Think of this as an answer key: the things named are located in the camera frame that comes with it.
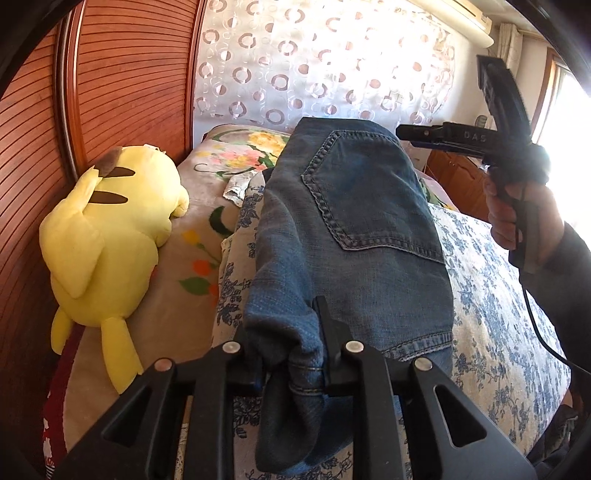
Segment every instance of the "wooden cabinet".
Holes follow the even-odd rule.
[[[441,184],[462,213],[488,222],[488,208],[482,191],[486,173],[468,158],[433,150],[425,173]]]

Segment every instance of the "hand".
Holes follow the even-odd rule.
[[[510,197],[521,200],[523,183],[505,186]],[[487,177],[484,181],[484,193],[488,206],[488,221],[491,223],[491,235],[495,242],[507,250],[515,250],[515,210],[503,202],[496,192],[496,186]],[[524,200],[534,203],[540,215],[540,253],[538,264],[544,265],[564,235],[564,221],[560,217],[552,191],[545,185],[535,182],[525,184]]]

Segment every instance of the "denim jeans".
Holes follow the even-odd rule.
[[[303,118],[264,193],[249,347],[271,374],[257,467],[294,475],[352,439],[350,398],[323,395],[325,358],[312,299],[385,355],[427,355],[451,372],[452,291],[412,164],[377,124]]]

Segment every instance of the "yellow plush toy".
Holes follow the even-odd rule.
[[[143,372],[125,319],[148,290],[158,247],[189,194],[173,161],[149,146],[118,147],[85,172],[39,228],[59,308],[51,347],[61,354],[73,322],[100,327],[109,378],[121,393]]]

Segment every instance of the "metal rivet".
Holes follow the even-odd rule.
[[[173,367],[173,361],[170,358],[160,358],[154,363],[154,368],[158,372],[167,372]]]
[[[419,357],[414,361],[414,366],[421,372],[427,372],[433,368],[433,363],[425,357]]]
[[[238,353],[240,351],[240,343],[226,342],[223,344],[222,350],[226,353]]]
[[[350,342],[347,342],[345,348],[351,353],[363,352],[363,344],[357,340],[351,340]]]

